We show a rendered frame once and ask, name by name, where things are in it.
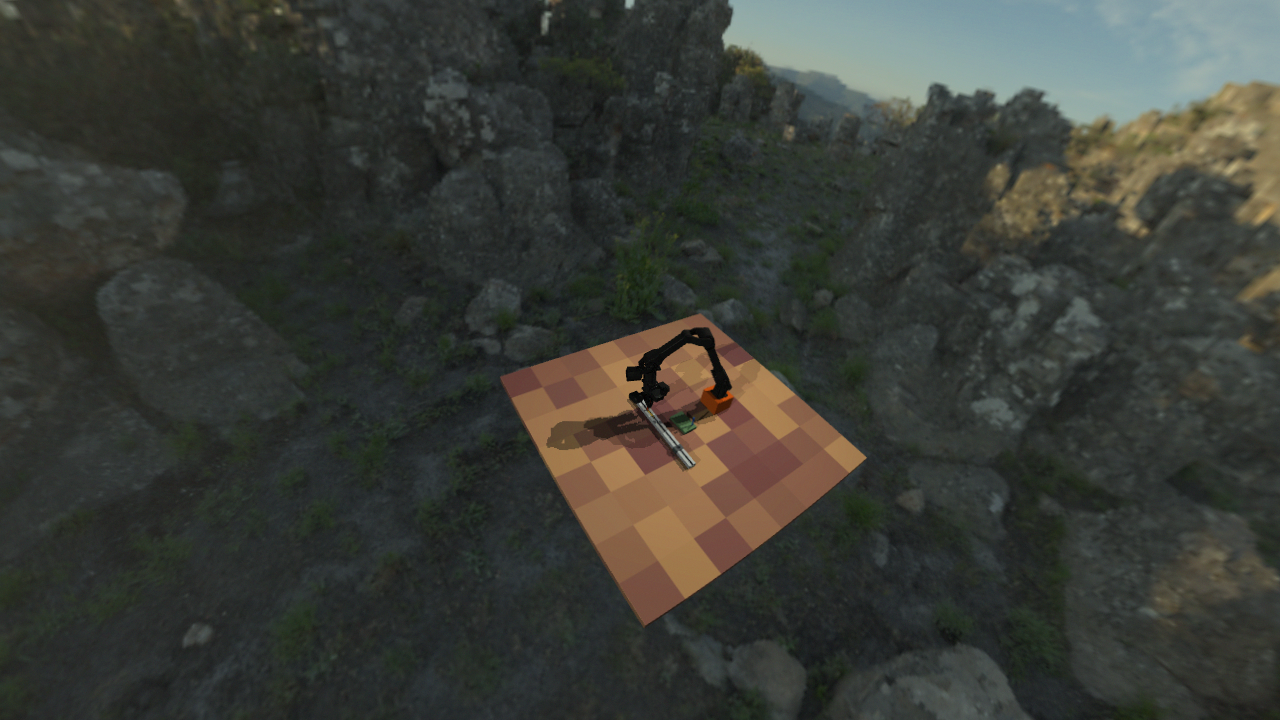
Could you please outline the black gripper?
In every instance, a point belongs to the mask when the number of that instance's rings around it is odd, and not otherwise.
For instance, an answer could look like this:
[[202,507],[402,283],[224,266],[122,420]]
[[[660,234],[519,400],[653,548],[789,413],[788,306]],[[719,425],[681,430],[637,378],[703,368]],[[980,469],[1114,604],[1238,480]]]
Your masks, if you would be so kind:
[[[648,407],[648,409],[649,409],[649,407],[652,407],[652,405],[653,405],[654,400],[652,398],[652,396],[646,396],[646,389],[648,389],[648,387],[649,387],[649,386],[654,387],[654,386],[655,386],[657,383],[658,383],[657,380],[653,380],[653,382],[646,382],[646,380],[644,380],[644,379],[643,379],[643,392],[640,392],[640,393],[639,393],[637,391],[634,391],[632,393],[630,393],[630,395],[628,395],[628,398],[630,398],[630,400],[631,400],[631,401],[632,401],[634,404],[641,404],[641,402],[643,402],[643,400],[644,400],[644,401],[645,401],[645,404],[646,404],[646,407]],[[660,387],[662,387],[662,388],[664,388],[664,387],[666,387],[666,388],[667,388],[667,391],[669,392],[669,386],[667,386],[667,384],[666,384],[664,382],[660,382],[660,383],[658,383],[658,386],[659,386],[659,388],[660,388]],[[652,404],[650,404],[650,400],[652,400]]]

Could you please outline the grey aluminum slotted rail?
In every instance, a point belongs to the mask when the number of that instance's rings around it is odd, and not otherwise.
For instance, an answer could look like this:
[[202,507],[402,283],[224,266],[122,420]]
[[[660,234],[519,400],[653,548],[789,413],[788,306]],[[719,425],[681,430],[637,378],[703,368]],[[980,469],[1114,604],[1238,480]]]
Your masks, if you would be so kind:
[[644,415],[648,418],[648,420],[652,421],[652,425],[655,427],[657,430],[659,430],[660,436],[663,436],[663,438],[667,441],[667,443],[671,446],[671,448],[673,448],[675,455],[677,455],[681,459],[681,461],[685,464],[685,466],[689,468],[689,469],[694,468],[696,465],[696,462],[692,460],[692,457],[690,457],[690,455],[684,450],[684,447],[681,445],[678,445],[678,439],[676,439],[675,436],[669,432],[669,429],[667,427],[664,427],[664,424],[655,415],[655,413],[652,411],[652,407],[649,407],[649,411],[652,413],[653,416],[655,416],[654,419],[646,411],[646,404],[645,404],[644,400],[643,400],[641,404],[636,404],[636,405],[637,405],[637,407],[640,407],[640,410],[644,413]]

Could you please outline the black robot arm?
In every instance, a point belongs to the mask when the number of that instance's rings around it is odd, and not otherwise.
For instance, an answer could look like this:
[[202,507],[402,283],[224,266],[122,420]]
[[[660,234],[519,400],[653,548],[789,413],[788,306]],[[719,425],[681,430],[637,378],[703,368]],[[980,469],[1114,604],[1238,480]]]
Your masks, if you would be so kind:
[[[692,334],[698,334],[699,337],[695,337]],[[716,341],[708,327],[695,327],[692,329],[685,329],[680,334],[677,334],[673,340],[669,340],[669,342],[660,346],[660,348],[652,348],[650,351],[643,355],[641,360],[637,363],[639,366],[626,368],[626,380],[641,380],[641,378],[646,382],[657,380],[657,372],[660,372],[660,364],[663,363],[663,360],[687,343],[704,346],[704,348],[707,348],[710,364],[713,366],[710,374],[716,380],[716,386],[713,389],[710,389],[710,393],[714,395],[717,400],[727,397],[728,396],[726,395],[727,391],[732,389],[733,387],[730,383],[730,378],[726,374],[724,368],[721,366],[721,361],[714,348]],[[668,391],[666,387],[659,388],[657,383],[654,387],[652,386],[648,387],[646,396],[652,396],[654,402],[659,402],[667,396],[667,392]]]

